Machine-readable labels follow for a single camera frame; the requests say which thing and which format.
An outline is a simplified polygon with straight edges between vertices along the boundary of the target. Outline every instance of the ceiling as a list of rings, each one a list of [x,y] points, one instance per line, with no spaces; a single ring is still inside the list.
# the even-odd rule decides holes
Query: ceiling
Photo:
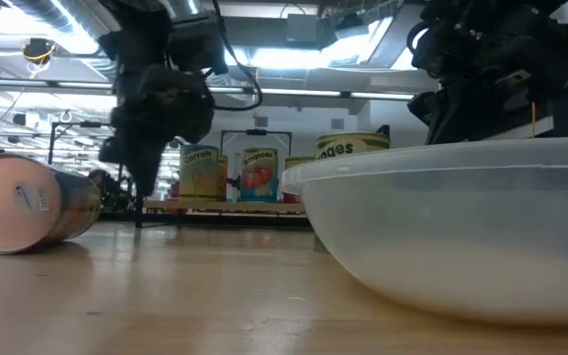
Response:
[[[66,1],[60,0],[63,5],[73,12],[74,18],[83,19],[89,14],[90,22],[85,23],[87,32],[105,31],[111,29],[109,21],[103,20],[107,14],[98,11],[98,0]],[[226,16],[230,33],[230,40],[238,51],[246,54],[249,58],[255,57],[261,48],[282,47],[282,37],[286,34],[285,19],[288,14],[301,13],[296,6],[288,5],[280,18],[279,14],[285,7],[285,3],[273,0],[243,0],[235,2],[221,1],[223,14]],[[390,19],[389,28],[381,35],[377,35],[378,43],[374,43],[370,51],[369,60],[361,63],[346,63],[345,65],[331,65],[327,67],[304,67],[298,69],[273,68],[269,65],[256,69],[258,81],[263,88],[273,89],[296,89],[296,90],[330,90],[330,91],[358,91],[375,93],[407,93],[416,94],[428,90],[435,90],[437,83],[426,76],[426,73],[414,70],[395,71],[391,70],[398,56],[404,51],[405,31],[410,29],[417,20],[419,7],[405,5],[395,6],[394,2],[364,2],[346,1],[339,2],[343,6],[329,5],[332,2],[322,0],[303,0],[299,5],[308,13],[321,14],[322,21],[327,26],[333,26],[334,19],[339,14],[353,11],[352,9],[371,9],[369,21],[382,21]],[[205,8],[210,8],[207,1],[203,3]],[[7,22],[25,24],[33,19],[23,13],[8,13]],[[25,26],[24,29],[43,31],[46,25],[34,27]],[[47,26],[46,34],[50,37],[51,29]],[[20,55],[20,48],[27,43],[30,36],[21,31],[10,30],[9,33],[0,33],[0,78],[28,79],[36,68]],[[76,82],[107,82],[102,70],[98,70],[99,63],[107,64],[103,54],[85,55],[84,57],[72,54],[65,45],[56,37],[60,44],[49,67],[36,73],[36,78],[49,81],[76,81]],[[246,86],[247,79],[234,66],[228,75],[213,78],[210,83],[215,86]],[[20,88],[0,87],[0,147],[23,154],[31,154],[39,160],[46,160],[46,149],[49,147],[50,122],[61,119],[71,121],[92,120],[107,122],[110,109],[115,105],[115,98],[107,95],[97,95],[97,92],[85,93],[84,91],[73,94],[55,94],[53,92],[35,93],[28,90],[20,93]],[[242,105],[250,101],[250,96],[216,96],[220,103],[227,105]],[[299,96],[266,96],[265,107],[293,107],[307,108],[309,114],[335,115],[338,110],[341,116],[356,115],[365,105],[365,100],[351,100],[339,98],[314,98]],[[285,116],[285,111],[277,113]],[[24,114],[27,121],[35,122],[34,125],[19,125],[13,122],[15,114]],[[226,113],[217,113],[214,126],[216,129],[231,129],[233,120]],[[278,124],[285,129],[287,122],[280,119]],[[300,128],[300,121],[291,119],[288,123],[291,127]],[[110,173],[116,173],[116,167],[97,161],[97,153],[102,141],[111,135],[109,127],[99,129],[81,129],[72,127],[62,133],[56,141],[54,148],[55,165],[67,170],[77,171],[81,174],[92,169],[105,169]],[[162,179],[170,179],[177,170],[177,151],[169,150],[164,161],[160,176]]]

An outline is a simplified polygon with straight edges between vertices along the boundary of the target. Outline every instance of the tomato can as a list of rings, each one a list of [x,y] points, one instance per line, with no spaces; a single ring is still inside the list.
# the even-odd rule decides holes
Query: tomato can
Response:
[[[288,157],[284,160],[284,169],[288,170],[300,164],[312,162],[315,158],[313,157]],[[292,193],[284,193],[285,203],[302,203],[299,195]]]
[[[389,149],[390,138],[380,133],[352,132],[324,135],[317,139],[316,159]]]
[[[0,254],[80,236],[98,219],[100,203],[90,178],[1,153]]]
[[[218,198],[218,148],[181,146],[178,197],[214,201]]]
[[[218,200],[227,201],[227,156],[218,156]]]
[[[242,201],[277,202],[277,150],[246,148],[243,150]]]

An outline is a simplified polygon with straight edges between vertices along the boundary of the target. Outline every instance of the warehouse ceiling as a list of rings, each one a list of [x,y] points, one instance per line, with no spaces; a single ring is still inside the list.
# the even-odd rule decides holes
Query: warehouse ceiling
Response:
[[[6,6],[23,1],[0,1],[3,4],[0,7],[0,78],[28,79],[35,73],[37,79],[47,81],[107,83],[107,76],[112,73],[107,68],[110,69],[111,64],[98,52],[94,38],[117,28],[98,0],[40,2],[62,5],[71,14],[68,20],[80,25],[63,35],[50,22],[36,21],[19,9]],[[173,3],[172,0],[165,2],[166,5]],[[203,6],[211,9],[208,1],[203,2]],[[402,1],[302,0],[298,4],[286,4],[274,0],[222,0],[221,8],[236,54],[243,63],[253,66],[263,88],[406,94],[436,88],[435,81],[423,72],[412,70],[409,58],[404,58],[406,32],[418,20],[419,5]],[[289,19],[304,13],[320,18],[317,43],[310,46],[288,40],[291,36]],[[335,25],[352,13],[363,14],[361,18],[368,33],[336,40]],[[47,37],[58,44],[49,66],[40,72],[21,55],[22,46],[31,37]],[[230,73],[211,78],[210,85],[247,86],[247,78],[233,65],[230,56],[227,61],[231,65]],[[21,88],[0,87],[0,147],[20,152],[35,150],[35,157],[39,159],[46,157],[44,151],[49,146],[51,122],[107,122],[108,112],[115,105],[114,97],[97,95],[97,92],[78,91],[73,95],[27,90],[20,95],[20,91]],[[218,95],[216,99],[227,105],[243,105],[252,97]],[[286,95],[266,96],[264,100],[266,107],[343,108],[349,114],[358,113],[364,104],[363,100]],[[15,116],[24,116],[26,124],[15,123]],[[225,120],[220,119],[218,125],[223,122]],[[110,135],[106,126],[91,130],[70,128],[55,143],[58,152],[55,162],[80,173],[94,168],[115,171],[116,167],[97,162],[95,152],[79,152],[96,151]],[[166,164],[173,165],[176,156],[167,157]],[[162,175],[170,178],[175,169],[164,169]]]

